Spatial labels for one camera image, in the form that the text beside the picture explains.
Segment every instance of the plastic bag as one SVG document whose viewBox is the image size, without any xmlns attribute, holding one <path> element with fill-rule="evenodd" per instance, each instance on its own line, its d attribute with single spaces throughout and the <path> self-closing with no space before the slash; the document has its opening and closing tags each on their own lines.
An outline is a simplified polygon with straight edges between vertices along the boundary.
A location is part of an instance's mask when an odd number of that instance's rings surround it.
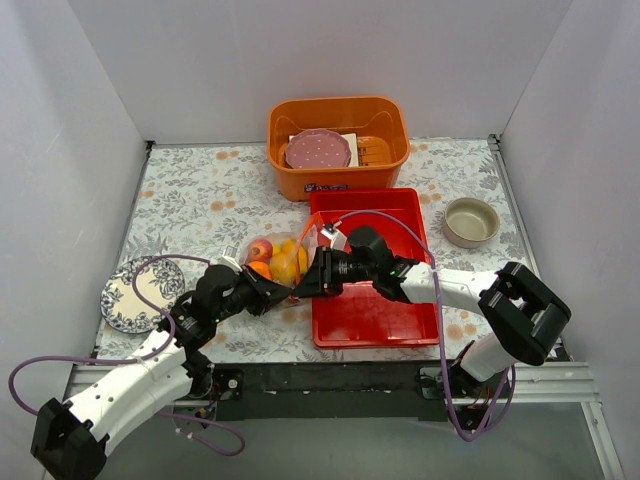
<svg viewBox="0 0 640 480">
<path fill-rule="evenodd" d="M 299 232 L 274 232 L 251 240 L 241 260 L 263 277 L 294 287 L 309 270 L 323 222 L 319 214 L 309 218 Z"/>
</svg>

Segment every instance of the black base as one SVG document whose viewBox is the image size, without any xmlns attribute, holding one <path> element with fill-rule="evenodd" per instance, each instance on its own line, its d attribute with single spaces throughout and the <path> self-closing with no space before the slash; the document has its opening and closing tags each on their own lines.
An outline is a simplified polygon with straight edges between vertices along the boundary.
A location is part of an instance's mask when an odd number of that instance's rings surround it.
<svg viewBox="0 0 640 480">
<path fill-rule="evenodd" d="M 38 412 L 31 454 L 56 480 L 91 480 L 107 460 L 105 436 L 98 442 L 91 435 L 90 422 L 80 423 L 70 411 L 52 398 Z"/>
<path fill-rule="evenodd" d="M 236 395 L 218 402 L 221 421 L 264 418 L 412 417 L 446 422 L 441 384 L 425 386 L 440 362 L 218 365 L 214 376 L 239 380 Z M 499 376 L 487 384 L 493 388 Z M 508 394 L 505 387 L 502 396 Z"/>
</svg>

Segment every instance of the orange plastic bin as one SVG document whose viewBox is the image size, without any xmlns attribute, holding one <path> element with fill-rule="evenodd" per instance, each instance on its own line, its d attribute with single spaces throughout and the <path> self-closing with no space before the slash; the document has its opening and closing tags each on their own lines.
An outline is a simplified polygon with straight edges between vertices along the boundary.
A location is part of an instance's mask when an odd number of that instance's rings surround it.
<svg viewBox="0 0 640 480">
<path fill-rule="evenodd" d="M 285 162 L 289 136 L 326 128 L 358 137 L 359 167 L 292 169 Z M 314 191 L 393 187 L 409 156 L 402 110 L 383 97 L 331 97 L 290 100 L 269 114 L 267 154 L 278 187 L 292 201 Z"/>
</svg>

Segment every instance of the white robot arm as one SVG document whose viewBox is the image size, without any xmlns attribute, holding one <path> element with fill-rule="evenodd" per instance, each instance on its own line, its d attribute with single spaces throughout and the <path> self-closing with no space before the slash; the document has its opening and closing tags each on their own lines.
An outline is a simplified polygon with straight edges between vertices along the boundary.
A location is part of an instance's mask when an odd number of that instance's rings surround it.
<svg viewBox="0 0 640 480">
<path fill-rule="evenodd" d="M 217 324 L 242 310 L 262 315 L 290 295 L 339 295 L 344 283 L 372 281 L 385 298 L 404 303 L 436 303 L 431 267 L 394 256 L 370 227 L 348 237 L 351 252 L 340 248 L 344 235 L 318 247 L 309 271 L 293 289 L 271 282 L 230 259 L 211 265 L 196 289 L 171 310 L 175 335 L 166 343 L 171 323 L 164 318 L 131 356 L 135 363 L 113 369 L 64 404 L 51 399 L 38 412 L 31 452 L 59 480 L 92 479 L 106 457 L 131 431 L 173 400 L 207 392 L 213 365 L 199 352 L 216 333 Z M 450 367 L 456 391 L 469 394 L 517 361 L 544 362 L 571 312 L 526 267 L 509 262 L 497 272 L 440 270 L 444 305 L 479 313 L 493 333 L 463 350 Z M 522 300 L 516 306 L 513 300 Z"/>
</svg>

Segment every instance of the pink plate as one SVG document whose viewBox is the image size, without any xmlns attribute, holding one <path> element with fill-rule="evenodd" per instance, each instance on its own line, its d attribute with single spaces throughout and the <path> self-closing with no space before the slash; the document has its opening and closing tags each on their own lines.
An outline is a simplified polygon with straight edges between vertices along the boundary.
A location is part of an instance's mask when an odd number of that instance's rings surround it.
<svg viewBox="0 0 640 480">
<path fill-rule="evenodd" d="M 351 150 L 340 134 L 313 128 L 291 139 L 286 160 L 291 168 L 342 168 L 349 165 Z"/>
</svg>

